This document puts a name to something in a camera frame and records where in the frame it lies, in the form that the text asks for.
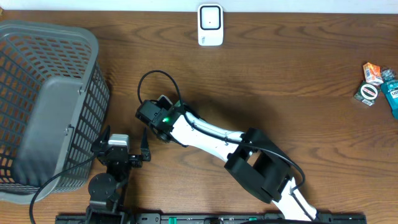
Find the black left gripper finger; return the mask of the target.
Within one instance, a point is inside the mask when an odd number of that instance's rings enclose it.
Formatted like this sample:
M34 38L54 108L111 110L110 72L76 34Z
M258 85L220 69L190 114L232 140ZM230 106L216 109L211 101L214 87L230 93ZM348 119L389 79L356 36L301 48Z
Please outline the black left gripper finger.
M108 125L105 130L97 137L96 140L91 144L91 152L103 152L110 138L110 125Z
M146 162L151 161L151 153L150 153L150 149L149 149L149 143L147 140L147 129L146 128L144 128L144 130L143 130L140 150L141 150L142 160L146 161Z

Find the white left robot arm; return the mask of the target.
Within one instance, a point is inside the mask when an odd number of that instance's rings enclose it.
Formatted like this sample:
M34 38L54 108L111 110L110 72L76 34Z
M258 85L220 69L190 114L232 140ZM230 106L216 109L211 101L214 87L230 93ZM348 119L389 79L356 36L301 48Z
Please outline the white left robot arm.
M151 160L147 130L143 131L140 154L129 153L129 136L110 134L110 127L98 136L91 145L97 160L106 166L106 172L95 175L88 185L89 206L85 224L135 223L134 215L124 208L124 199L131 170L141 168Z

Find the blue liquid bottle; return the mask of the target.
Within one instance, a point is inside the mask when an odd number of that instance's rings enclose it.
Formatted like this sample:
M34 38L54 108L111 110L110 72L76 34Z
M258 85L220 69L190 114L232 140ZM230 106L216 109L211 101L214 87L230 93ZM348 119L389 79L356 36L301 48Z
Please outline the blue liquid bottle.
M381 91L391 107L393 117L397 119L397 72L391 68L383 68L381 77L383 79Z

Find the orange tissue pack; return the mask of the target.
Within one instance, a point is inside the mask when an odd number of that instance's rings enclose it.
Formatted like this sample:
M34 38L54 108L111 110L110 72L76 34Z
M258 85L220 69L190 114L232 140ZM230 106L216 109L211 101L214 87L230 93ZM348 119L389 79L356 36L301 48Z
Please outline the orange tissue pack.
M369 84L379 86L384 83L381 77L381 68L378 65L365 63L363 65L365 81Z

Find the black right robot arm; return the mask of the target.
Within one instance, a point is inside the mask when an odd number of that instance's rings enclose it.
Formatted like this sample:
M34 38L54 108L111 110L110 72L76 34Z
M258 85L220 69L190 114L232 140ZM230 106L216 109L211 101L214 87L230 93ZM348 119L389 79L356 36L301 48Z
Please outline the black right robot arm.
M294 171L303 174L302 169L261 130L219 128L165 96L141 102L136 118L163 142L196 147L222 160L244 190L262 202L273 203L286 219L317 219L316 208L304 199L294 177Z

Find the green round-logo box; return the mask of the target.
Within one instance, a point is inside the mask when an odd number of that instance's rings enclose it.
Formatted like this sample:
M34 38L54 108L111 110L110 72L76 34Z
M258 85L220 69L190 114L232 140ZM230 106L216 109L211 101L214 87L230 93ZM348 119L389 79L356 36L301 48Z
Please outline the green round-logo box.
M380 89L372 84L363 81L358 87L357 92L354 94L354 99L362 102L367 106L375 104L379 96Z

